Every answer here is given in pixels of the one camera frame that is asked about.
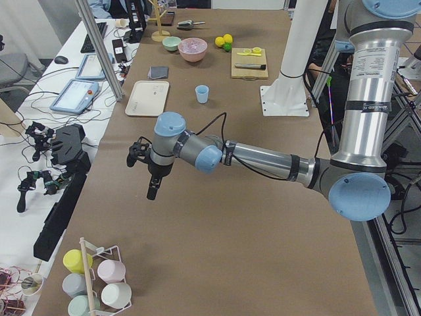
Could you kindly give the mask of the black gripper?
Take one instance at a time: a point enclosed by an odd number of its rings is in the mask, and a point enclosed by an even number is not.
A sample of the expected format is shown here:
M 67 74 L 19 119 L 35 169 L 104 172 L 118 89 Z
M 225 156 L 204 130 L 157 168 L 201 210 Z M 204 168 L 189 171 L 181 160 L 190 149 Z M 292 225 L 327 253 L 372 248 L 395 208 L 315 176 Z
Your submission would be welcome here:
M 170 174 L 172 166 L 173 164 L 158 165 L 153 161 L 148 164 L 148 171 L 151 174 L 151 179 L 147 191 L 148 200 L 156 199 L 157 192 L 161 186 L 162 179 Z

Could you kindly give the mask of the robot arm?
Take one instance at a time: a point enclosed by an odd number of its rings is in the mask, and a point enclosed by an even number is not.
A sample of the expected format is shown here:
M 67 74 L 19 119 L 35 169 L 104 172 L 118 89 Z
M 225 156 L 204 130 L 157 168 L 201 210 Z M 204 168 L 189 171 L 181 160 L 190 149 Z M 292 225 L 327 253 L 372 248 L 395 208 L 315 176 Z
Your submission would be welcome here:
M 399 51 L 414 30 L 419 1 L 341 1 L 337 34 L 355 51 L 341 139 L 328 160 L 305 159 L 217 137 L 201 138 L 175 112 L 159 115 L 145 161 L 151 179 L 148 199 L 155 199 L 163 177 L 180 158 L 203 172 L 232 161 L 267 177 L 297 181 L 325 196 L 332 208 L 352 221 L 369 221 L 391 201 L 384 180 L 382 144 Z

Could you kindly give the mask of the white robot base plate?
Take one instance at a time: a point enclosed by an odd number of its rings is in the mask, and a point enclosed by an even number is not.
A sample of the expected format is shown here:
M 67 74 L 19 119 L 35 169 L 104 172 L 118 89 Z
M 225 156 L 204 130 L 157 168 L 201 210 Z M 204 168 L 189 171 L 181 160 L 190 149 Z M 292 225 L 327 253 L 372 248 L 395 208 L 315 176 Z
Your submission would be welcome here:
M 261 86 L 260 104 L 266 117 L 308 117 L 307 97 L 303 86 L 297 89 Z

